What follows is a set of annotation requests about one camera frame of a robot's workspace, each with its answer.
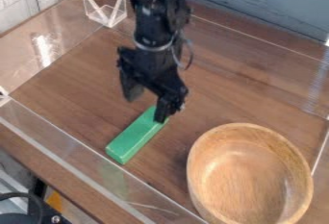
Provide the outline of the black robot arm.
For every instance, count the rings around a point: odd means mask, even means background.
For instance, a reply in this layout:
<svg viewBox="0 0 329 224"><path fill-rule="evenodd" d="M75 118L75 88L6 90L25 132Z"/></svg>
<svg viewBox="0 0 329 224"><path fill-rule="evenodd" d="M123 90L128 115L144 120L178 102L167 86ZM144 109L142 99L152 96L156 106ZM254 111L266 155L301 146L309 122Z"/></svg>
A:
<svg viewBox="0 0 329 224"><path fill-rule="evenodd" d="M135 13L132 48L116 50L123 96L135 101L144 91L156 95L154 121L175 114L188 93L179 76L180 55L190 20L186 0L130 0Z"/></svg>

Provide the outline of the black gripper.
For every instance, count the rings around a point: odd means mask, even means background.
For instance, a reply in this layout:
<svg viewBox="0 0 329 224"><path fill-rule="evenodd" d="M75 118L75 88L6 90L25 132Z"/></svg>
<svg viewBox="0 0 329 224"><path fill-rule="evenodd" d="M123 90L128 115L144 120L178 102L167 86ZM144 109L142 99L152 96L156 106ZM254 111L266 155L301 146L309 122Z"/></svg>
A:
<svg viewBox="0 0 329 224"><path fill-rule="evenodd" d="M150 52L119 47L116 66L123 97L134 102L148 89L156 100L154 121L166 119L184 107L187 87L178 73L178 65L168 51Z"/></svg>

